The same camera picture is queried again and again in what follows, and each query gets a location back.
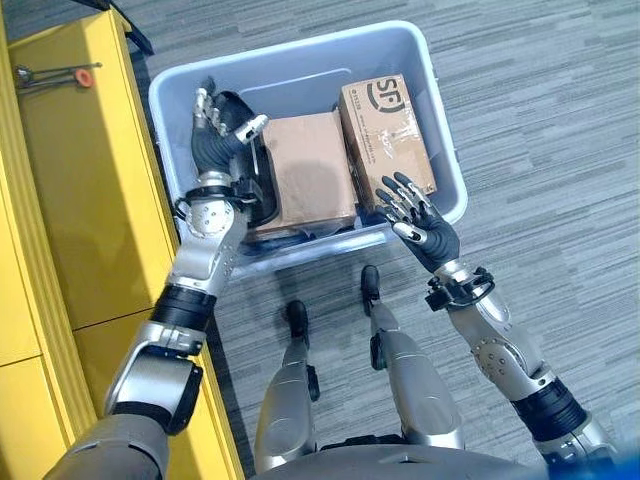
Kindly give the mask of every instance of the gray plastic bin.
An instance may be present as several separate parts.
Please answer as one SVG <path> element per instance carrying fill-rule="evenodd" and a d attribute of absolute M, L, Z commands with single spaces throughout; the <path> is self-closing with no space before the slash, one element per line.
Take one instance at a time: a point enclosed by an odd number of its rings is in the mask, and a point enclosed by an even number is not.
<path fill-rule="evenodd" d="M 449 222 L 467 206 L 467 190 L 429 58 L 413 24 L 391 21 L 165 70 L 151 83 L 149 103 L 171 201 L 196 184 L 190 150 L 195 90 L 211 75 L 271 118 L 331 111 L 343 85 L 402 73 L 431 159 L 438 191 L 431 197 Z M 176 219 L 178 229 L 185 225 Z M 394 238 L 385 224 L 339 233 L 261 256 L 241 256 L 234 277 L 273 271 Z"/>

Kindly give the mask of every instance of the yellow cabinet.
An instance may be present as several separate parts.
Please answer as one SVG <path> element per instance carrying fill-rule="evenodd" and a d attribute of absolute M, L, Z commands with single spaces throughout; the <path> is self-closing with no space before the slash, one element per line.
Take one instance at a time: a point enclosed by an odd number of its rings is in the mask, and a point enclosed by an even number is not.
<path fill-rule="evenodd" d="M 0 478 L 31 479 L 102 412 L 177 239 L 127 22 L 106 11 L 7 49 L 1 20 Z M 9 58 L 34 70 L 102 66 L 90 89 L 20 95 L 18 110 Z M 169 477 L 243 478 L 206 347 L 197 362 L 200 395 L 188 429 L 170 440 Z"/>
<path fill-rule="evenodd" d="M 37 479 L 66 450 L 41 357 L 0 368 L 0 478 Z"/>
<path fill-rule="evenodd" d="M 74 332 L 85 378 L 97 412 L 102 412 L 104 397 L 121 359 L 127 353 L 130 339 L 150 313 L 140 312 Z M 203 352 L 203 357 L 208 358 L 209 353 Z M 210 364 L 206 370 L 211 371 Z M 235 452 L 230 455 L 227 451 L 227 442 L 232 441 L 232 436 L 226 424 L 227 419 L 224 418 L 224 410 L 220 411 L 216 409 L 215 403 L 211 404 L 214 398 L 213 392 L 210 391 L 212 383 L 219 399 L 215 379 L 210 377 L 210 373 L 205 372 L 202 383 L 189 426 L 180 435 L 169 440 L 170 479 L 227 479 L 235 478 L 236 469 L 241 471 Z"/>
<path fill-rule="evenodd" d="M 0 366 L 40 354 L 5 211 L 0 194 L 0 305 L 4 317 Z"/>

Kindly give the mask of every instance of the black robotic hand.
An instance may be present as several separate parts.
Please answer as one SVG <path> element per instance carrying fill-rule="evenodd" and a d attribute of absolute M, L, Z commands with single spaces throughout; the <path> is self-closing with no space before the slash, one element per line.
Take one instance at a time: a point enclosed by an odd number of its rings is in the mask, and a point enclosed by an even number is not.
<path fill-rule="evenodd" d="M 376 211 L 391 223 L 393 231 L 431 273 L 460 255 L 460 239 L 424 191 L 400 172 L 392 178 L 382 177 L 382 183 L 395 194 L 377 189 L 376 195 L 385 205 Z"/>

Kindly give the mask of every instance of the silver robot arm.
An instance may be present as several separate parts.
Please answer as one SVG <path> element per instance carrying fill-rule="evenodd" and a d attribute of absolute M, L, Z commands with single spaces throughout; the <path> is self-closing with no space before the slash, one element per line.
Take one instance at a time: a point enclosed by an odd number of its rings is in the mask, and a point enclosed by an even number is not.
<path fill-rule="evenodd" d="M 478 367 L 511 402 L 550 468 L 611 465 L 617 453 L 612 441 L 554 374 L 526 330 L 511 323 L 493 276 L 468 268 L 459 258 L 457 234 L 425 192 L 401 173 L 394 177 L 383 177 L 395 197 L 378 191 L 385 203 L 379 212 L 433 273 L 429 306 L 447 310 Z"/>
<path fill-rule="evenodd" d="M 552 468 L 586 464 L 596 469 L 610 464 L 617 453 L 613 442 L 544 361 L 527 331 L 511 323 L 490 274 L 484 269 L 472 271 L 460 260 L 434 273 L 428 299 L 444 289 L 460 292 L 461 285 L 469 285 L 470 294 L 451 295 L 445 305 L 451 322 L 478 367 L 511 402 L 547 463 Z"/>
<path fill-rule="evenodd" d="M 206 341 L 213 308 L 232 272 L 247 230 L 247 188 L 229 174 L 229 160 L 266 126 L 258 115 L 211 142 L 211 90 L 200 88 L 192 150 L 199 185 L 187 194 L 188 234 L 176 254 L 151 317 L 139 329 L 107 396 L 104 418 L 80 438 L 47 478 L 162 478 L 168 435 L 193 414 L 202 369 L 192 357 Z"/>

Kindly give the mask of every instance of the cardboard box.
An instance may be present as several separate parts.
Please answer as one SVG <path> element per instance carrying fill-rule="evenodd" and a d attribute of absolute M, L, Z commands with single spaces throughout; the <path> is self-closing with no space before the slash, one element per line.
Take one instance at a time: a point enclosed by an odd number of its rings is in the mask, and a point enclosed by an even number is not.
<path fill-rule="evenodd" d="M 342 87 L 340 117 L 362 204 L 373 210 L 382 176 L 400 171 L 427 193 L 436 182 L 402 75 Z"/>
<path fill-rule="evenodd" d="M 253 241 L 353 225 L 356 197 L 337 112 L 271 120 L 263 132 L 280 213 L 249 232 Z"/>

